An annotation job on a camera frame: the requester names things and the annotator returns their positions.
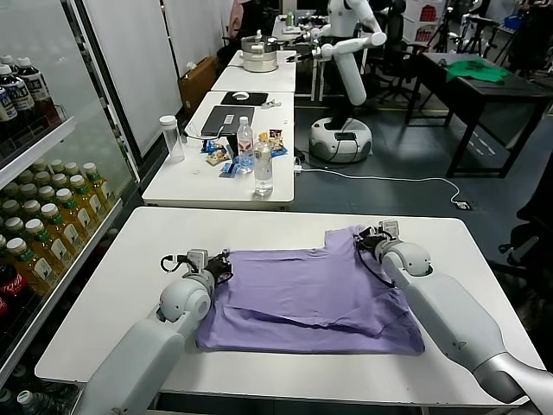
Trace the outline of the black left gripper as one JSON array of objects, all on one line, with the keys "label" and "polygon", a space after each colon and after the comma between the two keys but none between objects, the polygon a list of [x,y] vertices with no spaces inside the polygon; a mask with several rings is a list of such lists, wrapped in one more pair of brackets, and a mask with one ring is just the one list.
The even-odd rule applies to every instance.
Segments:
[{"label": "black left gripper", "polygon": [[219,255],[208,260],[207,270],[213,275],[216,284],[223,284],[233,277],[229,255],[230,251],[225,249]]}]

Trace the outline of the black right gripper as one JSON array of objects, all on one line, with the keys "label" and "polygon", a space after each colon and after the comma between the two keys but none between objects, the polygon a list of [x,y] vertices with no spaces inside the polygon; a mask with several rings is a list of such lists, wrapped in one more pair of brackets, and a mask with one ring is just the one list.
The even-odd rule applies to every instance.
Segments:
[{"label": "black right gripper", "polygon": [[377,245],[385,240],[382,234],[377,234],[376,227],[369,226],[356,236],[356,250],[374,252]]}]

